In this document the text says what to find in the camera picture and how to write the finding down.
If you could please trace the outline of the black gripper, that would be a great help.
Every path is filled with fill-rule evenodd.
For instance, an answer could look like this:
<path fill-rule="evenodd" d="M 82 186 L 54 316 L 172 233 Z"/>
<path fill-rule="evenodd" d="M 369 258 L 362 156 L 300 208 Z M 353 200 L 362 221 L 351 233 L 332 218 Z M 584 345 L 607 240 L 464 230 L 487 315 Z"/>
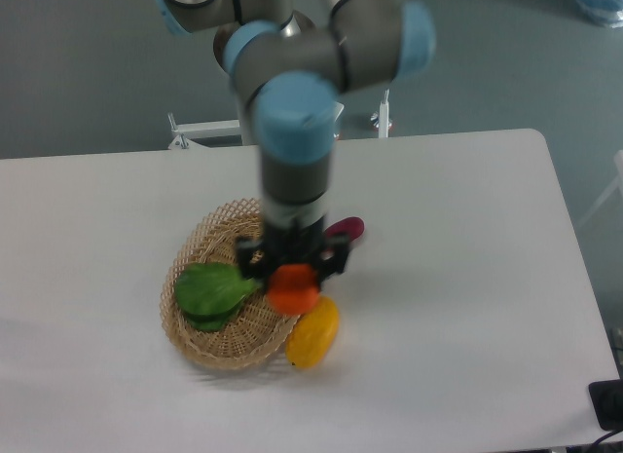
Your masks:
<path fill-rule="evenodd" d="M 307 264 L 316 272 L 319 286 L 333 275 L 341 275 L 350 254 L 348 233 L 324 236 L 325 217 L 309 226 L 293 220 L 281 227 L 262 217 L 262 239 L 248 236 L 236 238 L 236 260 L 240 274 L 261 287 L 279 267 Z"/>

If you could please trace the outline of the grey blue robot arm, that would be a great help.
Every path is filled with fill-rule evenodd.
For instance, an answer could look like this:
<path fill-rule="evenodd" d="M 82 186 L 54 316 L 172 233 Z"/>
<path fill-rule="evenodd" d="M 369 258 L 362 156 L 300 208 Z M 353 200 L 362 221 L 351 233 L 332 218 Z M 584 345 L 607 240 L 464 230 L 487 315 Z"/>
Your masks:
<path fill-rule="evenodd" d="M 340 94 L 423 71 L 436 47 L 418 1 L 328 0 L 325 26 L 294 31 L 293 0 L 155 0 L 178 34 L 230 25 L 221 57 L 260 160 L 263 233 L 239 238 L 244 277 L 270 284 L 305 265 L 322 283 L 345 270 L 346 236 L 324 233 Z"/>

